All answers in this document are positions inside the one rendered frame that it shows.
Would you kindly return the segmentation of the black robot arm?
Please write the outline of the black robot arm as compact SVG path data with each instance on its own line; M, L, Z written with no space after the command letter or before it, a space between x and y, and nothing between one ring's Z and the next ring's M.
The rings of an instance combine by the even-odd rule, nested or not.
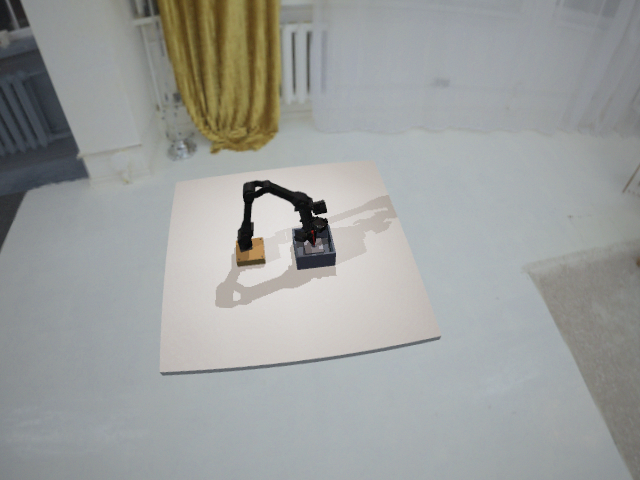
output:
M255 191L255 187L262 187ZM243 200L244 207L244 220L241 227L238 229L237 243L239 244L240 251L245 252L252 250L252 236L254 232L254 222L251 222L251 209L252 203L255 198L270 193L274 196L283 198L289 201L294 207L294 211L299 211L301 219L309 219L312 217L312 212L315 215L327 213L326 203L323 200L313 202L313 199L307 196L306 193L301 191L289 191L277 184L272 183L270 180L256 180L253 182L247 182L243 185ZM326 218L319 219L316 216L315 220L310 221L310 228L321 233L328 226L328 220Z

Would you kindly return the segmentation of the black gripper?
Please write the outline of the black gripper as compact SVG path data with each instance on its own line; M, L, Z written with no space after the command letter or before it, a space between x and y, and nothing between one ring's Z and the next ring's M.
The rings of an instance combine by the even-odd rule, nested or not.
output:
M316 217L315 217L315 216L312 216L312 217L311 217L311 218L309 218L309 219L305 219L305 220L300 219L300 220L299 220L300 222L302 222L302 225L303 225L303 226L302 226L301 228L302 228L304 231L303 231L303 232L298 232L298 233L294 236L295 241L298 241L298 242L306 242L306 241L308 240L312 245L314 245L313 237L312 237L312 236L314 235L314 239L315 239L315 243L316 243L316 235L317 235L317 231L316 231L316 230L314 230L314 229L311 229L311 228L310 228L310 221L311 221L312 219L313 219L313 220L315 220L315 219L316 219ZM311 231L314 231L314 234L312 234L312 233L311 233Z

